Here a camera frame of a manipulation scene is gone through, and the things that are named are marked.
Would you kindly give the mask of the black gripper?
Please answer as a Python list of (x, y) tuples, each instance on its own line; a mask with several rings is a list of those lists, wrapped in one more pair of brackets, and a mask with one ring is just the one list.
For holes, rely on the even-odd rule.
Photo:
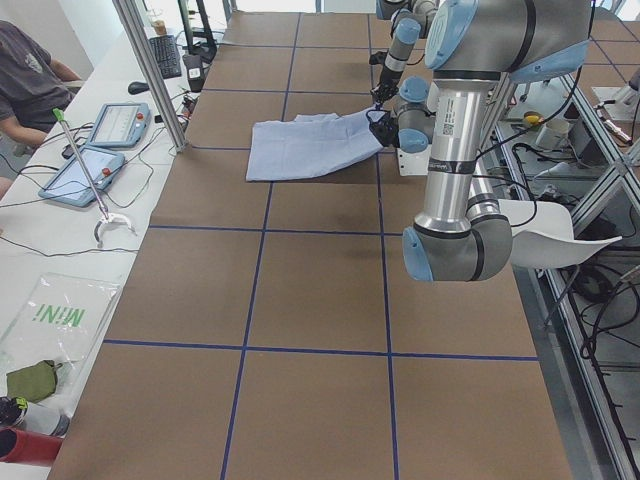
[(387, 67), (382, 69), (378, 84), (370, 91), (375, 105), (383, 105), (397, 94), (401, 77), (401, 71), (390, 70)]
[(369, 130), (383, 147), (399, 147), (398, 124), (391, 112), (369, 112)]

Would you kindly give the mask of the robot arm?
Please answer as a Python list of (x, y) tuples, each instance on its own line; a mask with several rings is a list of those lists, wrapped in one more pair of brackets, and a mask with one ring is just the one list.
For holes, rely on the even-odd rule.
[(382, 143), (427, 152), (423, 209), (403, 233), (409, 275), (476, 281), (496, 275), (512, 230), (478, 162), (486, 103), (501, 79), (531, 83), (578, 69), (592, 8), (586, 1), (380, 1), (391, 20), (377, 105), (396, 111), (371, 129)]
[(371, 66), (382, 66), (379, 80), (370, 91), (376, 109), (397, 94), (415, 44), (428, 36), (439, 5), (439, 1), (431, 0), (376, 2), (377, 18), (391, 21), (389, 49), (369, 57)]

